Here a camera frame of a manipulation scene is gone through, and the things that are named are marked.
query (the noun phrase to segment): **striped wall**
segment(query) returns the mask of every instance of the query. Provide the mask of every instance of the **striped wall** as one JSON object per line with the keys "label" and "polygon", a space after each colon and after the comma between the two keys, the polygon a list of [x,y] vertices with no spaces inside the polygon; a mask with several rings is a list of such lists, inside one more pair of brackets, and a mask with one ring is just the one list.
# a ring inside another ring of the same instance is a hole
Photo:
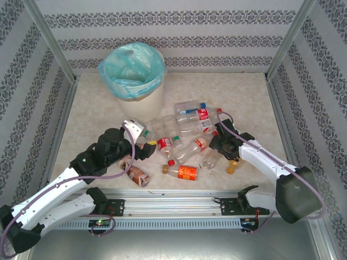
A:
{"label": "striped wall", "polygon": [[23,3],[0,10],[0,205],[14,205],[43,182],[70,83]]}
{"label": "striped wall", "polygon": [[170,72],[265,72],[302,0],[38,0],[77,74],[145,42]]}
{"label": "striped wall", "polygon": [[273,78],[300,166],[329,209],[338,259],[347,259],[347,1],[318,0]]}

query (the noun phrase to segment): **empty water bottle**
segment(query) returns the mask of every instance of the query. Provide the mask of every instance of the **empty water bottle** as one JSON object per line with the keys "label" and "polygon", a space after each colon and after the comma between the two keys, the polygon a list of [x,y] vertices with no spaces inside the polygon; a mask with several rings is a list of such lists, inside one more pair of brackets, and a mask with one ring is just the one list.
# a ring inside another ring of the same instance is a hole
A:
{"label": "empty water bottle", "polygon": [[206,108],[206,104],[200,103],[196,100],[181,102],[181,103],[175,104],[175,113],[176,115],[182,115],[182,114],[193,112],[201,108]]}
{"label": "empty water bottle", "polygon": [[208,134],[216,130],[217,118],[204,119],[199,121],[187,122],[179,125],[181,136],[189,137],[197,134]]}
{"label": "empty water bottle", "polygon": [[192,141],[186,148],[178,151],[173,156],[174,159],[178,162],[178,164],[184,164],[186,161],[188,161],[189,158],[205,150],[209,146],[212,138],[215,135],[217,135],[217,132],[199,136],[197,139]]}
{"label": "empty water bottle", "polygon": [[152,129],[155,132],[158,150],[163,156],[165,156],[167,159],[170,159],[173,147],[169,135],[165,130],[163,122],[159,120],[152,121]]}
{"label": "empty water bottle", "polygon": [[221,112],[222,109],[220,108],[201,108],[195,111],[192,111],[190,113],[182,114],[182,115],[177,115],[176,120],[177,123],[183,124],[186,122],[191,122],[191,121],[199,121],[199,120],[205,120],[205,119],[211,119],[213,117],[217,116],[218,112]]}
{"label": "empty water bottle", "polygon": [[222,157],[223,155],[221,155],[216,149],[211,149],[209,154],[202,160],[202,165],[208,169],[213,169]]}
{"label": "empty water bottle", "polygon": [[163,118],[163,122],[164,122],[165,130],[168,133],[169,137],[171,138],[174,148],[183,147],[183,143],[181,139],[179,138],[181,131],[178,128],[175,116],[168,115]]}

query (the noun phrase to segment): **red bottle cap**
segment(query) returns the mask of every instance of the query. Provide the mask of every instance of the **red bottle cap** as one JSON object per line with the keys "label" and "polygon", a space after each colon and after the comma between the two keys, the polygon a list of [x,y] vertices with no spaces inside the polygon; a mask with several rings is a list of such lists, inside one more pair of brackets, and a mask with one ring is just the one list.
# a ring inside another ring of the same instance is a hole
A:
{"label": "red bottle cap", "polygon": [[170,160],[170,161],[168,161],[168,165],[169,165],[169,166],[175,165],[175,160]]}

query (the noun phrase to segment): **brown bottle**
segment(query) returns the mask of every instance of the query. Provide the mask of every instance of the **brown bottle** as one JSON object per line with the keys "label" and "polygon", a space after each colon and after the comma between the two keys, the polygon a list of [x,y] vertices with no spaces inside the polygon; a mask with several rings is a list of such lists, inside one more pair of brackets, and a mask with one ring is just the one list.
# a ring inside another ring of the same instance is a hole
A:
{"label": "brown bottle", "polygon": [[[118,162],[118,166],[122,170],[125,170],[128,167],[128,165],[129,164],[123,160],[120,160]],[[146,173],[144,173],[138,167],[135,166],[131,166],[130,170],[128,170],[126,174],[128,174],[129,178],[140,187],[145,187],[151,180]]]}

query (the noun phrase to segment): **wire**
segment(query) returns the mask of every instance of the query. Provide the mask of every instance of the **wire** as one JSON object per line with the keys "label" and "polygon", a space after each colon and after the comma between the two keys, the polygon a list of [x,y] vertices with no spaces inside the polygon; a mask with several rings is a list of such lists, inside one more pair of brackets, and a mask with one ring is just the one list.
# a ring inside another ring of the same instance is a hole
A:
{"label": "wire", "polygon": [[319,219],[321,217],[323,217],[326,214],[326,205],[324,203],[324,199],[321,197],[321,195],[319,194],[318,191],[316,191],[315,188],[312,187],[311,184],[309,184],[304,178],[302,178],[300,175],[298,175],[296,172],[294,172],[292,169],[288,168],[285,164],[281,163],[279,160],[277,160],[276,158],[274,158],[271,154],[269,154],[268,152],[264,151],[263,149],[261,149],[261,147],[258,147],[257,145],[254,145],[253,143],[247,141],[246,139],[242,138],[241,136],[239,136],[238,134],[234,133],[233,131],[231,131],[221,120],[220,118],[220,114],[225,114],[228,117],[230,117],[231,121],[234,122],[233,117],[228,114],[227,112],[218,112],[217,113],[217,118],[219,123],[225,128],[225,130],[227,130],[230,134],[232,134],[234,137],[240,139],[241,141],[243,141],[244,143],[248,144],[249,146],[253,147],[254,149],[258,150],[259,152],[263,153],[266,157],[268,157],[270,160],[272,160],[274,163],[278,164],[280,167],[282,167],[283,169],[285,169],[287,172],[291,173],[292,175],[294,175],[296,178],[298,178],[303,184],[305,184],[313,193],[314,195],[317,196],[317,198],[319,199],[321,205],[322,205],[322,211],[320,212],[319,215],[314,216],[314,217],[306,217],[306,219]]}
{"label": "wire", "polygon": [[275,214],[276,214],[276,211],[273,211],[273,212],[271,213],[271,215],[265,220],[265,222],[264,222],[259,228],[257,228],[256,230],[251,230],[251,229],[249,229],[249,228],[247,228],[247,227],[244,227],[244,226],[242,227],[242,229],[251,232],[252,235],[255,234],[255,233],[258,233],[260,229],[263,229],[264,226],[266,226],[266,225],[269,223],[270,219],[271,219]]}
{"label": "wire", "polygon": [[260,229],[264,228],[264,226],[266,226],[266,225],[269,223],[270,219],[271,219],[275,214],[276,214],[276,211],[273,211],[273,212],[271,213],[271,215],[265,220],[265,222],[264,222],[259,228],[257,228],[256,230],[254,230],[253,233],[257,233],[257,232],[259,232]]}
{"label": "wire", "polygon": [[37,197],[35,197],[34,199],[32,199],[32,201],[30,201],[11,221],[10,223],[7,225],[7,227],[4,229],[3,231],[3,234],[2,234],[2,237],[1,237],[1,240],[0,240],[0,253],[1,253],[1,256],[4,258],[4,259],[11,259],[13,257],[15,257],[17,254],[13,254],[11,256],[7,256],[5,254],[5,250],[4,250],[4,246],[5,246],[5,237],[9,231],[9,229],[12,227],[12,225],[17,221],[17,219],[23,215],[23,213],[25,213],[25,211],[30,208],[32,206],[32,204],[34,204],[37,200],[39,200],[40,198],[42,198],[44,195],[46,195],[48,192],[50,192],[51,190],[54,190],[54,189],[58,189],[60,185],[62,184],[65,184],[65,183],[68,183],[69,181],[73,181],[73,180],[85,180],[85,179],[101,179],[101,180],[109,180],[109,179],[113,179],[113,178],[117,178],[119,176],[122,176],[123,174],[125,174],[127,171],[130,170],[133,162],[134,162],[134,159],[135,159],[135,143],[134,143],[134,139],[132,138],[132,135],[130,133],[130,131],[128,130],[128,128],[125,126],[124,123],[122,123],[122,126],[124,128],[124,130],[128,133],[129,137],[130,137],[130,143],[131,143],[131,148],[132,148],[132,152],[131,152],[131,161],[128,165],[128,167],[122,171],[121,173],[118,173],[118,174],[115,174],[115,175],[112,175],[112,176],[105,176],[105,177],[101,177],[101,176],[78,176],[78,177],[72,177],[72,178],[69,178],[69,179],[66,179],[66,180],[63,180],[59,183],[57,183],[56,185],[44,190],[43,192],[41,192]]}
{"label": "wire", "polygon": [[109,230],[106,230],[102,234],[95,234],[95,233],[93,233],[94,228],[97,227],[97,226],[92,226],[91,234],[92,234],[93,237],[95,237],[95,236],[102,237],[104,235],[107,235],[108,233],[112,232],[113,229],[115,228],[115,219],[112,216],[109,216],[109,215],[99,215],[99,214],[88,214],[88,215],[83,215],[82,217],[105,217],[105,218],[107,218],[107,220],[111,220],[112,221],[112,223],[113,223],[112,227]]}

